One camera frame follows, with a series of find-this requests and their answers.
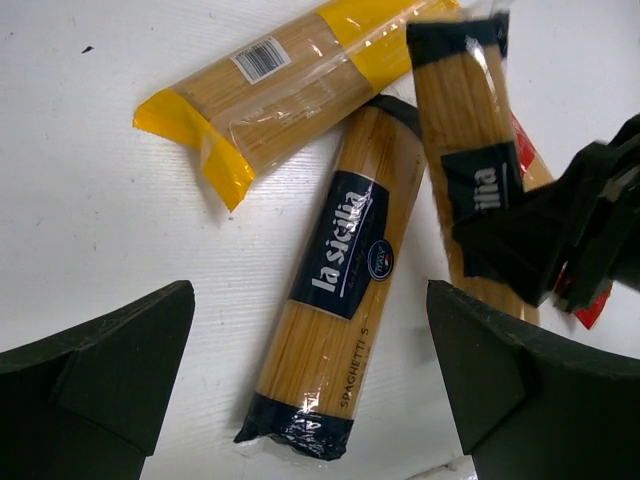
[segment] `plastic wrap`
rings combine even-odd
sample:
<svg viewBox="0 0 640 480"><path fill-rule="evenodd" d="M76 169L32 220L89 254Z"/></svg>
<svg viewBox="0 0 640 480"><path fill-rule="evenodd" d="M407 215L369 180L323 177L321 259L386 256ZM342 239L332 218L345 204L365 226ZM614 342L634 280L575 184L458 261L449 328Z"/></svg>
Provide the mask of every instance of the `plastic wrap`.
<svg viewBox="0 0 640 480"><path fill-rule="evenodd" d="M406 22L455 0L334 0L162 90L134 125L200 150L233 210L258 175L411 69Z"/></svg>
<svg viewBox="0 0 640 480"><path fill-rule="evenodd" d="M340 458L426 167L417 110L356 112L236 442Z"/></svg>
<svg viewBox="0 0 640 480"><path fill-rule="evenodd" d="M424 144L453 284L531 323L538 311L452 238L454 223L524 192L503 60L507 13L408 26Z"/></svg>

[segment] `barcode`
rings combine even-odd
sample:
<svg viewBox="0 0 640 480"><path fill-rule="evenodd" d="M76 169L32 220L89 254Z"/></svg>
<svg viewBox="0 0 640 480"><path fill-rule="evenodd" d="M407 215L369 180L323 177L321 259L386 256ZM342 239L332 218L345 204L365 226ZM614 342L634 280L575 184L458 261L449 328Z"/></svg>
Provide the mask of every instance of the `barcode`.
<svg viewBox="0 0 640 480"><path fill-rule="evenodd" d="M291 63L287 52L273 37L252 45L231 57L251 85Z"/></svg>

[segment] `yellow pasta package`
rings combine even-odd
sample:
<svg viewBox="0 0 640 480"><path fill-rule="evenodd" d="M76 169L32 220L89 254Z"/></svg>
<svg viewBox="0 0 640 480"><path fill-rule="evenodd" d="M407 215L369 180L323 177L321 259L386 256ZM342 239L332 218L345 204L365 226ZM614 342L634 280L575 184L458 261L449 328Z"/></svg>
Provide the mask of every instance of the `yellow pasta package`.
<svg viewBox="0 0 640 480"><path fill-rule="evenodd" d="M411 69L411 18L455 0L333 0L138 107L134 125L200 150L230 210L263 175Z"/></svg>
<svg viewBox="0 0 640 480"><path fill-rule="evenodd" d="M353 114L236 442L345 453L426 166L419 135L417 110L394 97Z"/></svg>
<svg viewBox="0 0 640 480"><path fill-rule="evenodd" d="M538 323L538 311L453 239L454 224L524 195L503 59L509 16L411 23L407 40L429 170L452 283L489 305ZM527 183L544 181L529 171Z"/></svg>

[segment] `dark blue label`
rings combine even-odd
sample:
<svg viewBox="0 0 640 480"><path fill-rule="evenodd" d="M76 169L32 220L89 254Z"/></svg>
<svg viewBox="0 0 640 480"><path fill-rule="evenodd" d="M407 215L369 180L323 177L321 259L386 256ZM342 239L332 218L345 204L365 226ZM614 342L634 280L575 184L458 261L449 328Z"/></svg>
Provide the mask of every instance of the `dark blue label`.
<svg viewBox="0 0 640 480"><path fill-rule="evenodd" d="M513 142L444 155L442 167L448 180L454 223L509 208L524 196ZM466 251L464 275L500 280L486 263Z"/></svg>
<svg viewBox="0 0 640 480"><path fill-rule="evenodd" d="M336 172L289 298L350 320L371 279L391 275L388 206L389 192L374 181Z"/></svg>

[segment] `yellow label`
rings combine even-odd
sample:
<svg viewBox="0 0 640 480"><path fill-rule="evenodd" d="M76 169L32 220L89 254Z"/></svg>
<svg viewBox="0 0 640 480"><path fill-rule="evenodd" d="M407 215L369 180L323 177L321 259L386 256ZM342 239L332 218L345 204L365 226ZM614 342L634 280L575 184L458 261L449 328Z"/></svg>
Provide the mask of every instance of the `yellow label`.
<svg viewBox="0 0 640 480"><path fill-rule="evenodd" d="M407 21L458 7L456 0L333 0L316 12L380 93L411 70Z"/></svg>
<svg viewBox="0 0 640 480"><path fill-rule="evenodd" d="M156 93L136 110L133 125L200 150L202 173L229 210L242 201L256 177L251 165L184 98L172 90Z"/></svg>

